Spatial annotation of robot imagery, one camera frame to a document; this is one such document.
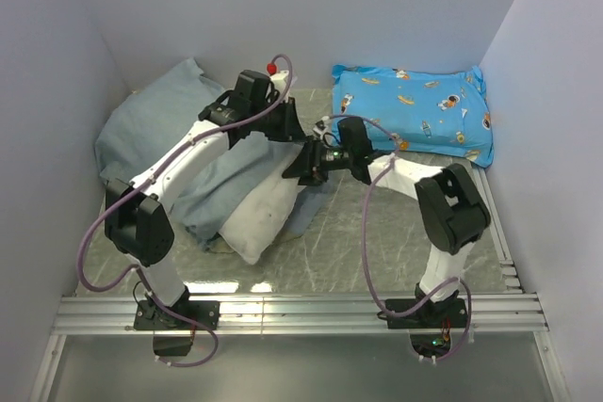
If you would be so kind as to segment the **white pillow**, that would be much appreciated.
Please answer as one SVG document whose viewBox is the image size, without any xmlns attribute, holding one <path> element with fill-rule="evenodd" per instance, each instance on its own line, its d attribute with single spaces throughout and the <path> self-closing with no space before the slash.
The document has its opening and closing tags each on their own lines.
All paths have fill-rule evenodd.
<svg viewBox="0 0 603 402">
<path fill-rule="evenodd" d="M 219 235 L 227 241 L 254 236 L 271 239 L 283 229 L 303 187 L 298 184 L 298 179 L 284 179 L 282 172 L 301 149 L 300 144 L 285 144 L 285 154 L 275 169 L 237 206 L 220 227 Z M 255 265 L 261 257 L 239 256 L 248 265 Z"/>
</svg>

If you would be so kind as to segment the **grey-blue pillowcase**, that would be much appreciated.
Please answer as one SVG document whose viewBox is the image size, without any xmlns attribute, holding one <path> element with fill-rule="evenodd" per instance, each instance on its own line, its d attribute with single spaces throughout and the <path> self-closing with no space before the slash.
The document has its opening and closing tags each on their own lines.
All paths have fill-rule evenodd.
<svg viewBox="0 0 603 402">
<path fill-rule="evenodd" d="M 186 59 L 110 115 L 94 145 L 97 169 L 157 195 L 176 222 L 209 244 L 222 239 L 255 263 L 279 236 L 309 227 L 331 185 L 302 187 L 281 174 L 299 151 L 258 132 L 229 144 L 198 114 L 224 92 Z"/>
</svg>

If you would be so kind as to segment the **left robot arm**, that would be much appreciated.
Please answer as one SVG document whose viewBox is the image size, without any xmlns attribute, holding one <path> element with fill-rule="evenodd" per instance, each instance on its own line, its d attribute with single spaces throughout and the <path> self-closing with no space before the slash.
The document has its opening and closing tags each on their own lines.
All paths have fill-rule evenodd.
<svg viewBox="0 0 603 402">
<path fill-rule="evenodd" d="M 189 318 L 189 291 L 170 257 L 174 232 L 169 212 L 193 180 L 257 134 L 276 142 L 304 138 L 294 100 L 295 77 L 270 63 L 266 72 L 241 72 L 234 88 L 205 106 L 182 138 L 153 165 L 106 190 L 105 235 L 125 254 L 169 329 Z"/>
</svg>

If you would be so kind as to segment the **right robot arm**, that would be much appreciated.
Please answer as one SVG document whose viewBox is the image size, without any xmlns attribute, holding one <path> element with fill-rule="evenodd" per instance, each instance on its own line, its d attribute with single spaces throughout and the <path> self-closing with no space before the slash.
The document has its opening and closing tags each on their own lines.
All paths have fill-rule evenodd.
<svg viewBox="0 0 603 402">
<path fill-rule="evenodd" d="M 385 188 L 415 200 L 431 243 L 425 272 L 416 287 L 417 301 L 402 312 L 394 312 L 373 286 L 368 290 L 385 316 L 415 314 L 423 325 L 436 326 L 447 317 L 449 304 L 465 285 L 465 261 L 490 226 L 490 212 L 464 166 L 428 166 L 376 150 L 367 134 L 369 119 L 342 114 L 336 121 L 338 146 L 307 137 L 300 154 L 282 175 L 299 185 L 321 185 L 330 172 L 345 169 L 370 190 Z"/>
</svg>

